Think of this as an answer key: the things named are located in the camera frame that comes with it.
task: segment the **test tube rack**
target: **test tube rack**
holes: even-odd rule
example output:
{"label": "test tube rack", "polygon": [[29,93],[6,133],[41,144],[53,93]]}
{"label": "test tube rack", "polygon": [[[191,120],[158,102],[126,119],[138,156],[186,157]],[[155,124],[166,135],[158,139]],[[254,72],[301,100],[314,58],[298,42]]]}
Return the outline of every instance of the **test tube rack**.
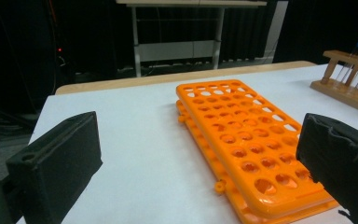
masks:
{"label": "test tube rack", "polygon": [[[358,57],[351,57],[349,53],[339,50],[327,50],[324,52],[324,56],[330,58],[324,77],[321,80],[313,81],[310,87],[358,109],[358,89],[355,89],[352,94],[348,94],[349,89],[352,88],[353,78],[358,72]],[[342,83],[338,83],[338,80],[332,78],[338,62],[353,64],[349,77]]]}
{"label": "test tube rack", "polygon": [[301,125],[236,79],[181,84],[184,123],[242,223],[283,224],[337,206],[296,159]]}

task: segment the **table surface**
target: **table surface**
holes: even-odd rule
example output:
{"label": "table surface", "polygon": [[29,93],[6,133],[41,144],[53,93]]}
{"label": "table surface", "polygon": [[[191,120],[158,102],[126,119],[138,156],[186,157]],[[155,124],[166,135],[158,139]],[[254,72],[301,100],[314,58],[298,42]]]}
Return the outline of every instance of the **table surface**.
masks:
{"label": "table surface", "polygon": [[[315,113],[358,129],[357,109],[310,88],[322,78],[326,64],[301,63],[285,69],[282,64],[261,66],[269,71],[256,66],[201,72],[214,74],[209,77],[191,73],[182,74],[188,79],[169,75],[61,88],[60,95],[47,99],[31,142],[64,119],[96,111],[103,160],[63,223],[239,223],[227,198],[214,193],[212,171],[186,127],[177,122],[175,88],[238,79],[299,123],[306,113]],[[280,70],[271,71],[275,66]],[[297,223],[350,223],[338,209]]]}
{"label": "table surface", "polygon": [[112,90],[116,88],[143,86],[143,85],[159,84],[159,83],[174,82],[174,81],[194,80],[194,79],[206,78],[206,77],[225,77],[225,76],[232,76],[237,74],[252,74],[256,72],[277,71],[277,70],[283,70],[289,68],[309,67],[314,65],[315,65],[314,63],[305,62],[305,61],[297,61],[297,62],[290,62],[290,63],[268,63],[268,64],[261,64],[261,65],[253,65],[253,66],[169,74],[164,76],[142,77],[142,78],[135,77],[135,78],[123,78],[117,80],[88,82],[88,83],[72,84],[72,85],[59,87],[56,90],[56,95],[82,92],[82,91]]}

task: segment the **rack hole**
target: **rack hole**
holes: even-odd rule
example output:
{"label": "rack hole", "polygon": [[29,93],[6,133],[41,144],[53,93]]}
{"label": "rack hole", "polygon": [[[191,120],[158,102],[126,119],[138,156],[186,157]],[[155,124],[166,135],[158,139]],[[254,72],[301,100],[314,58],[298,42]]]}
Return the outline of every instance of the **rack hole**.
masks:
{"label": "rack hole", "polygon": [[237,100],[243,99],[243,96],[241,96],[241,95],[234,95],[233,97]]}
{"label": "rack hole", "polygon": [[268,113],[272,113],[272,111],[273,111],[271,108],[269,108],[269,107],[267,107],[267,106],[266,106],[266,107],[263,107],[263,110],[266,111],[266,112],[268,112]]}
{"label": "rack hole", "polygon": [[205,115],[204,117],[206,119],[217,119],[217,116],[215,116],[215,115]]}
{"label": "rack hole", "polygon": [[277,142],[275,140],[268,140],[266,145],[267,145],[267,147],[274,149],[274,150],[281,147],[281,144],[279,144],[279,142]]}
{"label": "rack hole", "polygon": [[289,130],[290,132],[296,132],[298,130],[298,128],[293,124],[285,124],[283,125],[283,127]]}
{"label": "rack hole", "polygon": [[256,173],[258,171],[258,167],[252,163],[252,162],[249,162],[249,161],[246,161],[244,162],[242,165],[241,165],[241,169],[245,172],[249,172],[249,173]]}
{"label": "rack hole", "polygon": [[224,119],[229,119],[232,118],[232,115],[230,113],[221,113],[220,117]]}
{"label": "rack hole", "polygon": [[237,121],[231,121],[228,123],[228,125],[234,129],[240,129],[242,127],[242,125]]}
{"label": "rack hole", "polygon": [[253,102],[254,102],[254,104],[256,104],[256,105],[262,105],[262,104],[264,104],[264,102],[261,101],[261,100],[253,100]]}
{"label": "rack hole", "polygon": [[194,100],[193,103],[194,103],[194,104],[197,104],[197,105],[201,105],[201,104],[203,104],[204,102],[203,102],[203,100],[197,99],[197,100]]}
{"label": "rack hole", "polygon": [[216,132],[223,132],[226,129],[222,124],[213,124],[212,127]]}
{"label": "rack hole", "polygon": [[242,158],[246,156],[245,150],[241,147],[234,147],[231,150],[231,155],[233,155],[234,157]]}
{"label": "rack hole", "polygon": [[206,100],[207,100],[208,102],[210,102],[210,103],[214,103],[214,102],[217,101],[217,100],[214,99],[213,97],[207,98]]}
{"label": "rack hole", "polygon": [[242,102],[241,102],[241,105],[244,105],[244,106],[252,106],[252,102],[242,101]]}
{"label": "rack hole", "polygon": [[224,94],[224,92],[222,92],[222,91],[214,91],[213,93],[216,94],[216,95],[223,95]]}
{"label": "rack hole", "polygon": [[238,107],[238,105],[232,104],[232,103],[228,104],[227,106],[228,106],[229,108],[236,108],[236,107]]}
{"label": "rack hole", "polygon": [[264,151],[263,147],[261,145],[258,145],[258,144],[251,144],[249,146],[249,149],[255,153],[255,154],[260,154]]}
{"label": "rack hole", "polygon": [[245,141],[249,141],[249,140],[252,140],[252,135],[250,133],[247,133],[247,132],[240,132],[238,133],[238,137],[242,140],[245,140]]}
{"label": "rack hole", "polygon": [[301,180],[309,180],[310,179],[310,171],[296,170],[296,176]]}
{"label": "rack hole", "polygon": [[264,166],[264,167],[266,167],[266,168],[268,168],[268,169],[276,169],[276,168],[278,168],[278,165],[277,165],[277,163],[276,163],[276,161],[275,160],[273,160],[272,158],[264,158],[264,159],[262,159],[261,160],[261,164]]}
{"label": "rack hole", "polygon": [[235,137],[230,135],[230,134],[224,134],[222,136],[220,136],[220,139],[225,142],[225,143],[228,143],[228,144],[233,144],[235,143]]}
{"label": "rack hole", "polygon": [[254,134],[259,137],[267,137],[269,136],[269,132],[264,129],[254,129]]}
{"label": "rack hole", "polygon": [[222,105],[214,105],[214,106],[213,106],[213,109],[221,109],[221,108],[223,108]]}
{"label": "rack hole", "polygon": [[234,112],[234,114],[238,115],[238,116],[246,116],[246,115],[248,115],[248,113],[246,113],[243,110],[237,110],[237,111]]}
{"label": "rack hole", "polygon": [[275,186],[266,179],[258,179],[255,181],[255,188],[262,194],[271,195],[277,192]]}
{"label": "rack hole", "polygon": [[271,123],[272,122],[272,119],[269,119],[267,117],[260,117],[260,118],[258,118],[258,120],[260,120],[263,123]]}
{"label": "rack hole", "polygon": [[200,106],[199,107],[199,110],[200,111],[208,111],[208,110],[210,110],[211,108],[209,108],[208,106]]}
{"label": "rack hole", "polygon": [[277,121],[284,121],[284,117],[279,116],[279,115],[272,115],[273,119],[276,119]]}
{"label": "rack hole", "polygon": [[296,181],[290,177],[289,175],[276,175],[275,180],[280,183],[281,185],[284,185],[285,187],[289,189],[296,189],[297,183]]}
{"label": "rack hole", "polygon": [[211,93],[208,92],[208,91],[202,91],[202,92],[201,92],[201,95],[203,95],[203,96],[210,96]]}
{"label": "rack hole", "polygon": [[226,97],[226,96],[222,96],[222,97],[220,97],[220,99],[221,99],[222,101],[229,101],[229,100],[230,100],[230,98],[229,98],[229,97]]}
{"label": "rack hole", "polygon": [[247,93],[245,96],[248,98],[255,98],[255,95],[251,93]]}
{"label": "rack hole", "polygon": [[250,126],[256,126],[257,125],[257,121],[255,119],[245,119],[243,121],[243,123],[250,125]]}
{"label": "rack hole", "polygon": [[288,165],[296,165],[297,163],[295,156],[288,153],[281,154],[279,159]]}

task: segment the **black curtain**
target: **black curtain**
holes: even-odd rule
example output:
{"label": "black curtain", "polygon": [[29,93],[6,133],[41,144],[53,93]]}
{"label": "black curtain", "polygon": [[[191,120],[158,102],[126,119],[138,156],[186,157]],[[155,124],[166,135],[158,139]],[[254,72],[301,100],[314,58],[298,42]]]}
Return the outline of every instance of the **black curtain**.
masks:
{"label": "black curtain", "polygon": [[290,0],[274,63],[328,63],[325,50],[351,52],[358,41],[358,0]]}

